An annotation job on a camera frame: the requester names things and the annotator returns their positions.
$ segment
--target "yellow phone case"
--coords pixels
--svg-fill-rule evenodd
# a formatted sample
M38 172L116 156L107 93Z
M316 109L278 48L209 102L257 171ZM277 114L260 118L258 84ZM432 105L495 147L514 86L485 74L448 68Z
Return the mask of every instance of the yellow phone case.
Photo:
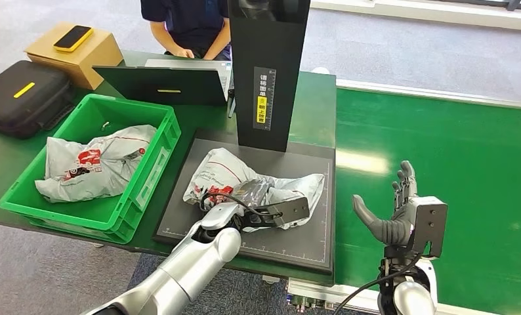
M57 51L65 51L67 53L70 53L70 52L76 50L77 47L80 46L80 44L82 44L85 41L85 39L89 38L89 36L91 36L92 33L93 33L93 29L89 28L88 32L83 34L83 36L81 36L81 38L79 38L79 40L76 41L71 47L65 48L65 47L57 47L56 45L54 45L54 49L56 49Z

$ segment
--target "plastic bag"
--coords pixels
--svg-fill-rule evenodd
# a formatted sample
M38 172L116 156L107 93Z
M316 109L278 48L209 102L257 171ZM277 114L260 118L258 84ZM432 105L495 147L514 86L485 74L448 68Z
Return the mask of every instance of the plastic bag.
M49 137L44 180L35 180L48 201L83 201L120 195L145 154L156 128L122 129L87 145Z
M230 194L239 183L253 179L264 179L274 187L268 190L262 205L278 203L307 197L309 217L279 226L284 230L290 227L304 225L312 217L316 204L322 195L324 185L323 174L311 174L301 178L276 178L257 174L242 160L224 148L211 150L199 164L191 177L183 201L191 204L199 203L206 192L224 192ZM214 206L220 200L211 201L205 207ZM255 228L245 228L245 232L256 231Z

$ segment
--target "smartphone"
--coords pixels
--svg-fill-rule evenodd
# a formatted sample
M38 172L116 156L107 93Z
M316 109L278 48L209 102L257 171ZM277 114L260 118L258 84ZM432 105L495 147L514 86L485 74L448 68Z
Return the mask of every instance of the smartphone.
M54 44L57 51L72 52L82 44L91 34L93 29L88 26L74 26L66 35Z

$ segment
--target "yellow label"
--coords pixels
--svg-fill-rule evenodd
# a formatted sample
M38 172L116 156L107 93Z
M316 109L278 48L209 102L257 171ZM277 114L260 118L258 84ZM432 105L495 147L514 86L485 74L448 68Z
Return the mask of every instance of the yellow label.
M181 93L181 90L157 90L158 93Z
M15 95L13 95L13 98L19 98L19 96L25 94L25 92L30 90L33 86L34 86L34 82L31 82L31 83L25 85L24 88L20 89L19 92L15 93Z
M257 96L257 123L264 123L266 119L266 96Z

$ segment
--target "cardboard box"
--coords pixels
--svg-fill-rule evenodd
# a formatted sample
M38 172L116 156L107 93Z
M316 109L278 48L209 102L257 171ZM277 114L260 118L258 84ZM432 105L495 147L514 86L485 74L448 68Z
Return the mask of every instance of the cardboard box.
M27 47L25 53L33 62L63 70L78 87L95 90L104 79L93 70L93 66L117 66L123 57L114 35L96 28L73 52L54 49L54 44L74 26L72 23L59 23Z

